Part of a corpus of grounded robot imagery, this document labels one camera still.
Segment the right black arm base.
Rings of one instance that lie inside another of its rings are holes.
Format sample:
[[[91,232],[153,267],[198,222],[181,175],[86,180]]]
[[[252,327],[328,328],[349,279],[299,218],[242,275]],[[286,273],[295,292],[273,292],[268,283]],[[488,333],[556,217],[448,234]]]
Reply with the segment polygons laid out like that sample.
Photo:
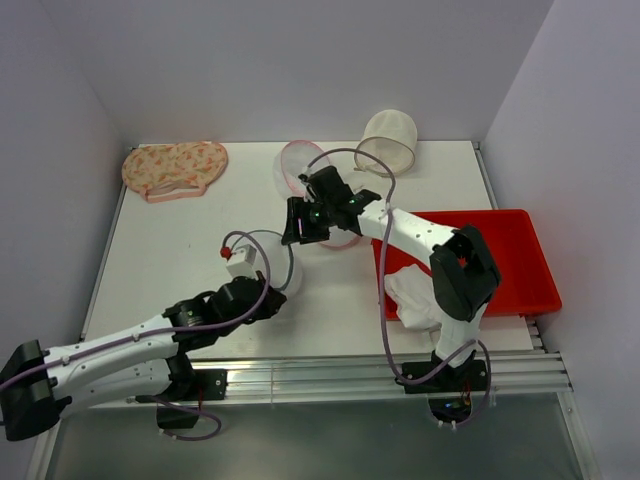
[[[445,366],[435,356],[429,361],[405,362],[401,365],[406,381],[396,379],[406,394],[427,394],[431,415],[438,424],[458,427],[487,408],[491,399],[491,370],[472,354],[460,367]]]

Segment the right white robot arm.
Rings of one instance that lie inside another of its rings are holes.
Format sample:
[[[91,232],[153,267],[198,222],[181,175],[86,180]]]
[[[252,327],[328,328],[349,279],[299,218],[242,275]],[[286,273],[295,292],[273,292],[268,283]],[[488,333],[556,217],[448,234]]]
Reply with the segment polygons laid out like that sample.
[[[427,221],[397,208],[391,196],[367,189],[354,192],[334,166],[299,176],[303,197],[287,199],[281,243],[319,243],[337,227],[383,242],[380,262],[392,246],[429,267],[436,310],[444,314],[432,354],[433,378],[452,390],[468,374],[480,330],[480,320],[501,283],[501,274],[480,231]]]

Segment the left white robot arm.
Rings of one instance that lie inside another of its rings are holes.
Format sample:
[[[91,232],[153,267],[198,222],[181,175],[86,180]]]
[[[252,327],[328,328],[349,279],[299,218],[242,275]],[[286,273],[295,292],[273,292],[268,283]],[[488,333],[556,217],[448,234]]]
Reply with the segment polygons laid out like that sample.
[[[37,340],[25,342],[1,370],[5,437],[30,439],[78,411],[127,397],[188,399],[197,381],[189,352],[214,345],[241,325],[274,317],[286,301],[262,276],[236,277],[96,340],[48,349]]]

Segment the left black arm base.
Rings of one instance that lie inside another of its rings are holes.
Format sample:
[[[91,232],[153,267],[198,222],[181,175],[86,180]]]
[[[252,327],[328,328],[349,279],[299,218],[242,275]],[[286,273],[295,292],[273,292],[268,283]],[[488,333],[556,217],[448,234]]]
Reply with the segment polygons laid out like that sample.
[[[199,369],[194,371],[191,380],[187,380],[176,389],[156,395],[161,401],[155,401],[152,395],[135,396],[138,404],[156,405],[156,424],[162,434],[175,436],[183,441],[196,441],[216,436],[222,431],[222,422],[212,413],[204,410],[206,401],[225,399],[228,371],[226,369]],[[187,430],[193,429],[199,419],[211,420],[215,424],[210,434],[201,437],[186,436]]]

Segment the grey-trimmed white mesh laundry bag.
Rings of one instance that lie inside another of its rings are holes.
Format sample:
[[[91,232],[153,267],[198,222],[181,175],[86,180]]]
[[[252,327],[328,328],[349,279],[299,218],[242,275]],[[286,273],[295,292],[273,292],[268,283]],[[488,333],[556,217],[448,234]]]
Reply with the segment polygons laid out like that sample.
[[[264,250],[271,270],[270,285],[288,298],[293,298],[301,288],[302,263],[291,245],[282,244],[282,234],[269,229],[251,230],[248,234]]]

